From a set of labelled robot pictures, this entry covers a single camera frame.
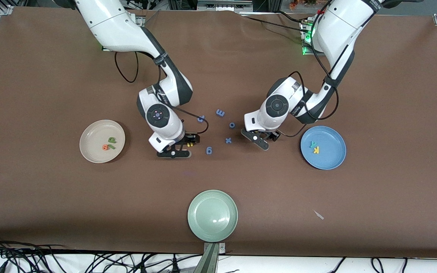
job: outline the cable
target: cable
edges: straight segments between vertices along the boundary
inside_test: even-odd
[[[299,73],[298,71],[293,71],[288,77],[291,77],[293,74],[298,74],[298,76],[300,76],[300,80],[301,80],[301,89],[302,89],[302,91],[303,91],[303,96],[305,96],[306,95],[306,92],[305,92],[305,82],[303,81],[303,77],[301,76],[301,73]],[[306,112],[308,113],[308,115],[312,118],[312,119],[315,119],[315,120],[317,120],[317,121],[324,121],[325,119],[328,119],[330,116],[333,116],[333,114],[335,114],[335,112],[336,112],[336,110],[338,109],[338,103],[339,103],[339,101],[340,101],[340,96],[338,95],[338,90],[337,90],[337,88],[335,88],[335,87],[333,87],[332,86],[332,88],[333,88],[333,91],[335,91],[335,94],[336,94],[336,104],[335,104],[335,108],[333,109],[333,111],[328,115],[328,116],[325,116],[324,118],[317,118],[316,116],[313,116],[311,113],[310,113],[310,111],[308,110],[308,107],[307,107],[307,104],[305,103],[305,110],[306,110]]]
[[[84,273],[92,273],[92,271],[97,268],[97,266],[99,264],[101,264],[102,262],[104,262],[106,259],[109,259],[111,256],[113,256],[114,254],[109,254],[109,256],[104,257],[104,255],[102,256],[102,261],[98,262],[97,264],[95,264],[94,266],[92,266],[97,260],[94,259],[94,261],[87,267],[87,269],[84,271]]]
[[[137,73],[139,72],[139,60],[137,59],[137,52],[134,52],[134,54],[136,55],[136,75],[134,76],[134,79],[132,81],[128,80],[126,78],[126,76],[124,76],[124,74],[121,72],[121,69],[119,68],[119,64],[118,64],[118,52],[114,53],[114,63],[116,64],[116,68],[119,71],[119,74],[121,74],[121,76],[128,82],[128,83],[133,83],[136,81],[137,78]]]
[[[336,265],[335,269],[333,269],[333,271],[330,271],[330,273],[336,273],[336,271],[338,270],[338,268],[340,268],[341,264],[343,263],[343,261],[345,261],[345,259],[347,259],[347,257],[343,257],[340,262]]]
[[[168,264],[167,266],[165,266],[164,268],[162,268],[160,271],[158,271],[158,272],[156,272],[156,273],[161,273],[161,272],[163,272],[163,270],[165,270],[166,268],[172,266],[173,264],[178,264],[178,262],[181,262],[181,261],[186,260],[186,259],[189,259],[189,258],[198,257],[198,256],[202,256],[202,254],[196,254],[196,255],[192,255],[192,256],[185,257],[185,258],[181,258],[181,259],[177,260],[176,262],[173,262],[173,263]]]
[[[115,265],[118,265],[118,266],[124,266],[124,267],[126,268],[126,270],[127,270],[128,267],[132,267],[132,266],[128,266],[128,265],[125,264],[125,263],[120,263],[120,262],[119,262],[120,260],[123,260],[124,258],[126,258],[127,256],[130,256],[130,255],[132,255],[132,254],[131,254],[131,253],[128,253],[128,254],[126,254],[126,255],[123,255],[123,256],[121,256],[119,259],[117,259],[116,261],[114,261],[113,263],[106,265],[106,266],[104,267],[104,270],[102,271],[102,273],[106,272],[109,268],[111,268],[112,266],[115,266]]]
[[[295,18],[293,18],[293,17],[290,17],[289,14],[287,14],[287,13],[281,11],[281,10],[277,11],[277,13],[280,13],[280,14],[286,16],[286,18],[288,18],[289,20],[291,20],[291,21],[293,21],[293,22],[296,22],[296,23],[301,23],[302,20],[306,20],[306,19],[308,19],[308,17],[303,18],[303,19],[295,19]]]
[[[380,271],[375,267],[375,265],[373,264],[373,261],[374,260],[377,260],[378,262],[379,262],[379,265],[380,265]],[[371,258],[371,265],[372,265],[372,268],[375,270],[375,272],[377,272],[377,273],[384,273],[384,267],[382,266],[382,263],[381,263],[381,261],[380,261],[380,259],[379,258]]]
[[[49,246],[48,249],[50,250],[50,255],[53,257],[53,259],[55,260],[55,262],[57,263],[57,266],[64,272],[66,273],[65,269],[62,267],[62,265],[60,264],[60,262],[57,260],[57,258],[55,257],[55,255],[53,254],[52,248]]]
[[[308,32],[307,30],[304,30],[304,29],[292,28],[292,27],[289,27],[289,26],[284,26],[284,25],[273,23],[273,22],[268,22],[268,21],[264,21],[264,20],[260,20],[260,19],[256,19],[256,18],[251,18],[251,17],[248,17],[248,16],[246,16],[246,18],[254,20],[254,21],[266,23],[266,24],[271,24],[271,25],[278,26],[278,27],[283,27],[283,28],[286,28],[286,29],[293,29],[293,30],[297,30],[297,31],[305,32],[305,33]]]
[[[38,250],[39,254],[33,254],[31,257],[33,258],[33,261],[35,262],[35,265],[33,265],[31,263],[31,261],[26,257],[26,255],[24,255],[21,250],[16,250],[13,248],[9,248],[9,244],[19,244],[19,245],[23,245],[23,246],[29,246],[29,247],[33,247],[36,250]],[[5,241],[5,240],[0,240],[0,249],[5,250],[6,251],[6,256],[7,259],[14,265],[16,265],[18,267],[18,271],[20,271],[20,267],[18,266],[18,264],[16,263],[16,258],[21,258],[21,259],[25,259],[27,263],[29,263],[29,265],[31,267],[33,267],[33,269],[38,268],[38,262],[42,262],[44,264],[44,266],[48,269],[48,271],[50,273],[52,273],[52,270],[50,269],[50,267],[48,266],[48,262],[46,261],[45,255],[43,254],[43,249],[42,246],[44,247],[48,247],[50,249],[50,253],[52,254],[53,258],[55,259],[55,261],[57,262],[57,264],[59,264],[60,268],[62,269],[62,271],[64,273],[66,273],[66,271],[62,268],[62,266],[60,265],[60,263],[56,260],[55,256],[53,255],[52,251],[51,251],[51,245],[35,245],[35,244],[31,244],[31,243],[23,243],[23,242],[16,242],[16,241]],[[40,258],[40,261],[36,262],[36,259],[34,258],[34,255],[38,256]]]
[[[407,261],[408,261],[408,259],[407,259],[407,258],[404,258],[404,265],[402,266],[402,271],[401,271],[401,273],[404,273],[404,271],[406,270]]]
[[[311,26],[311,49],[313,50],[313,54],[314,57],[316,58],[316,60],[318,61],[319,65],[321,66],[321,68],[323,69],[323,71],[325,71],[326,75],[328,75],[328,77],[331,79],[330,73],[328,72],[328,70],[326,70],[325,66],[323,65],[323,63],[321,62],[321,60],[318,57],[318,54],[316,53],[316,50],[314,50],[314,45],[313,45],[313,32],[314,32],[314,26],[316,25],[316,22],[318,20],[318,18],[320,17],[321,13],[326,9],[326,7],[332,2],[332,0],[328,0],[328,2],[326,2],[326,4],[321,8],[321,10],[319,11],[319,14],[316,18],[314,18],[313,24]]]
[[[149,260],[151,257],[155,256],[156,253],[153,254],[149,254],[149,256],[147,256],[146,258],[143,259],[143,257],[141,257],[141,262],[138,263],[136,266],[133,266],[129,271],[127,271],[127,273],[134,273],[136,272],[138,269],[140,269],[141,267],[144,266],[144,263],[146,263],[147,260]]]
[[[0,266],[0,273],[5,273],[6,271],[6,266],[8,265],[8,261],[5,261],[1,266]]]
[[[411,2],[411,3],[420,3],[420,2],[424,2],[424,0],[385,0],[384,2],[382,2],[382,5],[386,5],[389,4],[391,2]]]
[[[156,82],[156,84],[158,84],[160,81],[161,81],[161,67],[160,66],[158,66],[158,71],[159,71],[159,74],[158,74],[158,81]],[[192,114],[192,113],[190,113],[190,112],[187,112],[187,111],[185,111],[185,110],[183,110],[183,109],[181,109],[181,108],[178,108],[178,107],[174,107],[173,105],[171,105],[171,104],[165,104],[166,106],[168,106],[168,107],[170,107],[171,109],[176,109],[176,110],[178,110],[178,111],[180,111],[180,112],[183,112],[183,113],[185,113],[185,114],[187,114],[187,115],[190,115],[190,116],[194,116],[195,118],[197,118],[197,119],[202,119],[200,116],[197,116],[196,114]],[[208,121],[206,120],[206,119],[203,119],[203,121],[205,121],[205,123],[207,124],[207,126],[205,127],[205,130],[203,130],[203,131],[201,131],[201,132],[198,132],[197,133],[197,135],[200,135],[200,134],[202,134],[202,133],[205,133],[207,130],[208,130],[208,126],[209,126],[209,124],[208,124]]]
[[[200,116],[197,116],[197,115],[195,115],[195,114],[192,114],[192,113],[190,113],[190,112],[187,112],[187,111],[185,111],[185,110],[183,110],[183,109],[181,109],[181,108],[178,108],[178,107],[171,107],[172,109],[176,109],[176,110],[178,110],[178,111],[180,111],[180,112],[183,112],[183,113],[185,113],[185,114],[188,114],[188,115],[190,115],[190,116],[194,116],[195,118],[197,118],[197,119],[202,119]],[[200,134],[202,134],[202,133],[205,133],[207,130],[208,130],[208,121],[206,120],[206,119],[203,119],[203,121],[205,121],[205,123],[207,123],[207,126],[205,127],[205,129],[203,130],[203,131],[201,131],[201,132],[198,132],[198,133],[196,133],[197,135],[200,135]]]
[[[172,259],[165,259],[165,260],[160,261],[160,262],[157,262],[157,263],[155,263],[155,264],[151,264],[151,265],[144,266],[144,268],[153,267],[153,266],[159,265],[160,263],[164,263],[164,262],[167,262],[167,261],[172,262],[173,260],[172,260]]]
[[[285,133],[283,133],[281,130],[276,130],[276,131],[278,131],[279,133],[281,133],[281,135],[284,135],[285,137],[288,137],[288,138],[294,138],[295,136],[297,136],[303,129],[305,129],[305,126],[306,126],[306,124],[305,125],[303,125],[303,127],[301,127],[301,129],[298,131],[298,133],[295,133],[294,135],[286,135]]]

